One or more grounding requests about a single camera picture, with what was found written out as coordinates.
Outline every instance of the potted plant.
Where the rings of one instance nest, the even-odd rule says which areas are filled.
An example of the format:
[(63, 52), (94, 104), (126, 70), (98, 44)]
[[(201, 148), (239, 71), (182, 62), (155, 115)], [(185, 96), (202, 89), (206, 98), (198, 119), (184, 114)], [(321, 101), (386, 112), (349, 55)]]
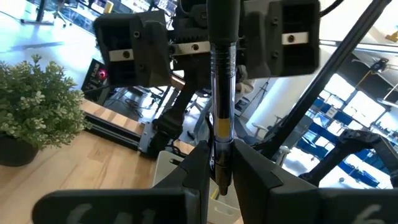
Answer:
[(88, 127), (80, 109), (83, 93), (50, 62), (33, 55), (15, 66), (0, 62), (0, 165), (23, 166), (38, 150), (60, 147)]

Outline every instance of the white container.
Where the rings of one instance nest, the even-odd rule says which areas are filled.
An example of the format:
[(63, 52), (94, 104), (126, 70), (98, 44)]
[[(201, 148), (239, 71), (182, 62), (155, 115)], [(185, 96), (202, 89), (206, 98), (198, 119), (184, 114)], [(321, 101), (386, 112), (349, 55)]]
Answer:
[[(170, 152), (161, 151), (159, 153), (152, 186), (159, 183), (177, 167), (170, 162), (171, 159), (183, 161), (181, 157)], [(218, 190), (218, 186), (210, 179), (207, 221), (214, 224), (235, 223), (241, 216), (241, 211), (239, 209), (238, 198), (233, 183), (228, 187), (228, 194), (225, 196), (218, 196), (217, 200), (211, 198), (217, 194), (216, 190)]]

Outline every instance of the green plant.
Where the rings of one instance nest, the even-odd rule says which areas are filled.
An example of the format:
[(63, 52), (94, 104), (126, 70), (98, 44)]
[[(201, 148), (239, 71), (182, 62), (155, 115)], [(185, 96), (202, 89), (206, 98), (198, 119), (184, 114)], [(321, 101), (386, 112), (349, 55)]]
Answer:
[(45, 70), (33, 55), (33, 64), (15, 66), (0, 62), (0, 133), (30, 143), (38, 149), (70, 144), (88, 127), (80, 109), (83, 93), (65, 69), (50, 62)]

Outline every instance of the black plant pot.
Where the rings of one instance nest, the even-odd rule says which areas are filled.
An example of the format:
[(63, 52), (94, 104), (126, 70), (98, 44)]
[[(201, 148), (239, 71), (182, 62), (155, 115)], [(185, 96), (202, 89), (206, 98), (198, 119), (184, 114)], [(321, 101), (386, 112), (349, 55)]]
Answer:
[(27, 142), (0, 134), (0, 165), (18, 167), (33, 161), (38, 149)]

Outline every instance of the wooden table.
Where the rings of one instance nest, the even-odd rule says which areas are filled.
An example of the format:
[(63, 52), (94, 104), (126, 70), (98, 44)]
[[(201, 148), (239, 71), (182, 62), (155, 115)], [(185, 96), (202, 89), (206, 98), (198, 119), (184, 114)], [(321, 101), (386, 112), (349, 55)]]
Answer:
[[(82, 109), (141, 134), (136, 121), (90, 101)], [(193, 147), (175, 142), (184, 153)], [(69, 146), (40, 151), (23, 167), (0, 166), (0, 223), (31, 223), (31, 210), (43, 195), (58, 189), (144, 189), (152, 185), (155, 161), (88, 132)]]

